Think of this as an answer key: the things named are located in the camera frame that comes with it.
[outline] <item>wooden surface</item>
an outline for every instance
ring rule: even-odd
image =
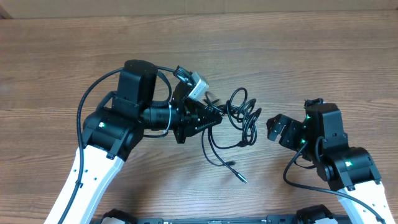
[[[398,11],[369,11],[0,21],[1,223],[47,217],[75,157],[82,94],[132,58],[201,72],[223,101],[241,86],[257,98],[257,143],[220,152],[249,183],[207,163],[200,136],[180,145],[172,135],[145,139],[96,217],[112,208],[137,217],[260,217],[320,203],[343,213],[336,197],[285,184],[294,153],[266,138],[268,118],[303,120],[303,100],[322,97],[341,109],[350,145],[372,154],[398,219]],[[83,117],[117,81],[95,88]],[[155,99],[166,92],[159,81]],[[215,128],[219,145],[238,138],[227,120]],[[288,178],[326,187],[313,170],[294,167]]]
[[[395,10],[398,0],[0,0],[15,19],[90,16]]]

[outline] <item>robotic arm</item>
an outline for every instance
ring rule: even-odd
[[[172,97],[170,83],[159,69],[173,72],[180,80]],[[165,101],[152,101],[158,76],[170,91]],[[118,90],[108,93],[83,123],[84,174],[80,182],[76,181],[81,156],[78,149],[68,179],[45,223],[89,223],[106,188],[143,137],[161,138],[172,129],[177,143],[184,143],[186,137],[220,124],[221,115],[198,101],[208,87],[200,74],[182,67],[171,70],[143,60],[128,60],[120,70]],[[107,108],[109,100],[112,106]],[[165,133],[146,136],[145,129],[164,129]],[[76,185],[75,198],[62,221]]]
[[[381,175],[367,150],[348,146],[348,135],[344,132],[338,107],[316,99],[307,100],[304,108],[304,122],[282,114],[269,119],[267,137],[275,141],[280,135],[281,146],[298,152],[291,163],[300,155],[312,161],[313,166],[304,168],[317,168],[318,176],[328,182],[331,190],[288,181],[285,175],[291,163],[284,172],[284,180],[295,187],[337,195],[353,223],[395,223]]]

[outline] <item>wooden table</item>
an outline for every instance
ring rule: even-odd
[[[82,94],[133,58],[198,71],[224,102],[248,89],[262,108],[257,143],[220,156],[249,183],[207,163],[200,135],[185,144],[172,134],[144,139],[95,217],[112,208],[137,217],[260,217],[320,203],[343,213],[335,196],[284,183],[294,152],[267,140],[268,118],[303,120],[303,100],[322,97],[341,109],[350,146],[372,154],[398,219],[398,11],[364,11],[0,21],[1,223],[45,220],[75,157]],[[95,88],[84,118],[117,82]],[[166,93],[159,79],[155,99]],[[239,139],[227,120],[214,132],[220,145]],[[327,187],[313,170],[294,167],[289,178]]]

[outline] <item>table surface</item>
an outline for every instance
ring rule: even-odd
[[[112,208],[137,217],[261,217],[321,203],[343,213],[335,196],[284,183],[294,152],[267,140],[268,118],[283,113],[303,120],[303,100],[321,97],[342,111],[350,146],[372,154],[398,219],[397,21],[398,11],[0,21],[1,223],[43,222],[75,157],[82,94],[134,58],[198,71],[224,102],[238,87],[248,89],[262,108],[257,143],[220,156],[236,161],[249,183],[210,165],[200,135],[185,144],[172,134],[143,139],[95,217]],[[117,82],[114,76],[94,89],[84,118]],[[155,99],[166,94],[158,80]],[[222,146],[240,138],[225,119],[214,132]],[[314,170],[294,167],[288,178],[327,187]]]

